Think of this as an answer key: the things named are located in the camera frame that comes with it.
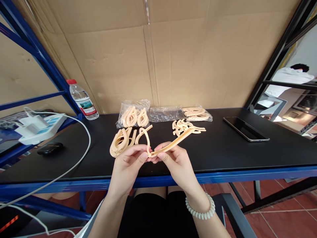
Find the black hair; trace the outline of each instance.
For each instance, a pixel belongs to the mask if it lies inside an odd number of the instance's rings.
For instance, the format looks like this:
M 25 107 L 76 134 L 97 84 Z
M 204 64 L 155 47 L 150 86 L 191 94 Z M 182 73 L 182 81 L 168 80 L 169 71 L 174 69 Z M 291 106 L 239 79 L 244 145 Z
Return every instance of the black hair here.
M 309 70 L 309 67 L 305 64 L 295 64 L 291 66 L 292 69 L 302 69 L 303 72 L 307 72 Z

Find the phone screen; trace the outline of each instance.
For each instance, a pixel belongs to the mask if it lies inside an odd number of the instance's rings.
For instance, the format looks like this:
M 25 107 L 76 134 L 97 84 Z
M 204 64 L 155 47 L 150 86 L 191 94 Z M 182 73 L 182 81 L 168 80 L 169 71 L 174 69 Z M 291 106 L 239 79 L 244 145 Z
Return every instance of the phone screen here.
M 249 139 L 267 139 L 238 117 L 225 117 L 225 119 Z

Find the water bottle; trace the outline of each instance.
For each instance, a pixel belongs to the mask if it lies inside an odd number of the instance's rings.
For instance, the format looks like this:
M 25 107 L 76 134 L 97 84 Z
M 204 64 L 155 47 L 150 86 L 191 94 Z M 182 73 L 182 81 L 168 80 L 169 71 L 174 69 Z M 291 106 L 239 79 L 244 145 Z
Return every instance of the water bottle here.
M 75 79 L 67 79 L 66 81 L 69 84 L 69 90 L 72 98 L 77 103 L 85 117 L 88 120 L 97 119 L 99 117 L 99 113 L 93 106 L 93 103 L 85 90 L 77 84 Z

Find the beige plastic part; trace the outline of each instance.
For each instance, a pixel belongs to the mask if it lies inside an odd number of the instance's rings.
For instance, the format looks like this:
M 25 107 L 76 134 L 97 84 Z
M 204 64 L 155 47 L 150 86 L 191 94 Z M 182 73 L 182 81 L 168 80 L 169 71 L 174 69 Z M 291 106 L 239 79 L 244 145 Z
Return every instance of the beige plastic part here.
M 186 131 L 189 128 L 195 129 L 195 131 L 192 132 L 194 134 L 200 134 L 202 131 L 206 131 L 204 127 L 196 127 L 190 122 L 184 122 L 184 119 L 178 120 L 177 123 L 176 121 L 173 121 L 172 129 L 175 129 L 173 131 L 173 135 L 177 135 L 177 137 L 179 137 L 183 131 Z
M 126 148 L 129 146 L 129 136 L 131 134 L 131 131 L 132 131 L 132 127 L 129 127 L 127 129 L 123 128 L 123 129 L 120 129 L 118 133 L 115 135 L 110 146 L 110 154 L 112 157 L 116 158 L 121 152 L 125 151 Z M 136 130 L 135 132 L 133 132 L 131 142 L 133 138 L 135 138 L 135 135 L 136 135 Z
M 200 107 L 187 107 L 182 109 L 185 112 L 185 116 L 197 116 L 203 114 L 206 110 Z
M 132 138 L 129 138 L 131 140 L 130 144 L 128 145 L 128 147 L 130 146 L 133 146 L 134 145 L 134 142 L 135 142 L 135 137 L 136 137 L 136 132 L 137 130 L 134 130 L 133 131 L 133 135 L 132 135 Z
M 132 127 L 138 119 L 138 110 L 134 106 L 130 106 L 121 116 L 121 122 L 124 127 Z
M 201 115 L 190 116 L 187 118 L 187 121 L 206 121 L 209 118 L 209 114 L 203 113 Z
M 150 130 L 151 128 L 153 127 L 153 125 L 150 125 L 148 128 L 146 128 L 145 130 L 146 131 L 148 131 L 148 130 Z M 135 138 L 135 144 L 139 144 L 139 139 L 140 139 L 140 137 L 142 136 L 144 134 L 144 132 L 142 132 L 142 130 L 141 130 L 141 128 L 140 128 L 140 130 L 139 130 L 139 134 L 138 134 L 138 136 Z
M 146 114 L 146 108 L 143 108 L 140 112 L 137 120 L 138 126 L 145 127 L 149 123 L 148 115 Z
M 187 136 L 189 136 L 191 133 L 193 133 L 195 129 L 194 128 L 189 128 L 186 130 L 183 134 L 180 135 L 180 137 L 176 138 L 172 143 L 170 143 L 168 146 L 165 146 L 164 148 L 158 150 L 158 151 L 153 151 L 151 153 L 151 158 L 157 156 L 161 152 L 167 152 L 170 149 L 172 149 L 174 146 L 178 145 L 182 140 L 184 140 Z
M 148 153 L 148 157 L 151 157 L 151 153 L 150 153 L 150 139 L 149 139 L 149 135 L 148 132 L 146 131 L 146 129 L 144 128 L 140 128 L 140 133 L 145 134 L 146 140 L 147 140 L 147 146 L 146 146 L 146 152 Z

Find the smartphone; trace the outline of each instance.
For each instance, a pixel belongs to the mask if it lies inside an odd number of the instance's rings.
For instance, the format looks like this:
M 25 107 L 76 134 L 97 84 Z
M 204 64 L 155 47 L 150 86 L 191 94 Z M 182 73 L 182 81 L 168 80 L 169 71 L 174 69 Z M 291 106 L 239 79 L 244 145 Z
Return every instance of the smartphone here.
M 265 137 L 257 129 L 253 128 L 238 117 L 224 117 L 224 120 L 250 142 L 270 140 L 270 138 Z

